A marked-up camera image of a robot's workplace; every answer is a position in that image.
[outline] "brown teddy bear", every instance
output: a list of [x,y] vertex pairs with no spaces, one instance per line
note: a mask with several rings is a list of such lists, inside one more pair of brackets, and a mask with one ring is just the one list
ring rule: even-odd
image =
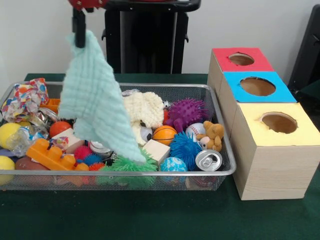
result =
[[205,121],[203,123],[205,134],[198,134],[196,139],[200,141],[202,149],[213,149],[218,152],[222,149],[221,139],[224,137],[224,126],[217,123],[214,124],[210,121]]

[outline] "metal basket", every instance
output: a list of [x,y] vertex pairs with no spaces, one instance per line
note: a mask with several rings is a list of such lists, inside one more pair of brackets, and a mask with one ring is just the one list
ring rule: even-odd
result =
[[[47,82],[50,98],[60,98],[62,82]],[[155,92],[164,101],[174,102],[185,98],[203,100],[209,110],[209,121],[224,124],[216,95],[212,88],[200,84],[134,84],[122,83],[121,90],[139,89],[141,92]],[[14,84],[5,92],[0,104],[12,97]],[[226,176],[236,170],[236,162],[225,134],[223,158],[219,171],[188,172],[114,172],[114,171],[31,171],[0,170],[0,184],[12,178],[7,184],[0,185],[3,190],[217,190]],[[121,178],[121,184],[114,183]],[[77,186],[71,182],[81,181]]]

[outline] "green tablecloth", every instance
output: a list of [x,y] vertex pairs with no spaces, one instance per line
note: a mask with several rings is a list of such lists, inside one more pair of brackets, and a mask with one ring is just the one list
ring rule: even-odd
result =
[[[60,74],[28,74],[61,81]],[[205,83],[203,74],[117,75],[120,82]],[[320,239],[320,173],[304,199],[241,201],[217,191],[4,191],[0,239]]]

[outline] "white ball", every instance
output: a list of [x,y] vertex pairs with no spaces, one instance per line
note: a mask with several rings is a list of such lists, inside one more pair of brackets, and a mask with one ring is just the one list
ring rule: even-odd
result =
[[140,135],[141,135],[141,138],[145,141],[145,142],[148,142],[152,139],[152,129],[151,128],[147,128],[147,127],[144,127],[142,126],[141,127],[141,130],[140,130]]
[[196,137],[197,137],[198,134],[206,134],[206,130],[205,130],[204,124],[203,123],[191,124],[185,130],[185,134],[190,138],[193,135],[193,137],[192,137],[193,141],[197,142],[197,138]]

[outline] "stacked wooden boxes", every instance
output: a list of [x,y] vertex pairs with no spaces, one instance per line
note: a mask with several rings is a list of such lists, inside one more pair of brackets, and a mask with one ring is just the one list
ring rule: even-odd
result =
[[261,51],[213,49],[207,84],[230,136],[240,198],[303,198],[320,161],[320,133]]

